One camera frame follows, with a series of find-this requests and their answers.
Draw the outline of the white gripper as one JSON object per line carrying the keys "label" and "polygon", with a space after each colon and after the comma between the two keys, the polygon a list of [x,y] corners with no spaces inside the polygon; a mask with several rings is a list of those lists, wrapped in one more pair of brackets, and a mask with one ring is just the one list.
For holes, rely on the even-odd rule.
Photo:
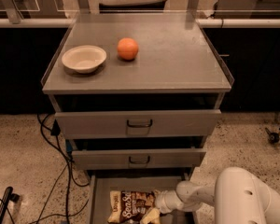
{"label": "white gripper", "polygon": [[175,190],[162,191],[156,196],[155,207],[147,210],[141,218],[140,224],[160,224],[161,213],[168,214],[174,210],[181,210],[183,207],[184,203],[179,199]]}

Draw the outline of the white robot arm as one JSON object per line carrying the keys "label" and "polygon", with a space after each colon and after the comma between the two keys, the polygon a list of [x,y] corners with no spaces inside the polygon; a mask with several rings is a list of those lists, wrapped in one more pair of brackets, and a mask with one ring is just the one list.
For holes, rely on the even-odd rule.
{"label": "white robot arm", "polygon": [[181,181],[160,192],[140,223],[157,222],[174,210],[196,211],[204,203],[214,207],[215,224],[280,224],[280,194],[239,167],[224,169],[213,187]]}

